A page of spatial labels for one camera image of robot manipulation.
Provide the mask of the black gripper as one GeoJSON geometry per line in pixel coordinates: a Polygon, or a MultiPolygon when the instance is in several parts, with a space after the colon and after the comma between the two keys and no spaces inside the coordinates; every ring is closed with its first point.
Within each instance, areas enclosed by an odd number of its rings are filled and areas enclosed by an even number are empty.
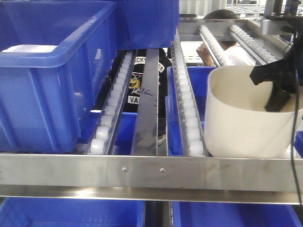
{"type": "Polygon", "coordinates": [[[295,93],[295,77],[303,85],[303,34],[299,33],[284,58],[266,65],[255,66],[250,73],[254,85],[274,82],[265,105],[267,112],[279,112],[295,93]]]}

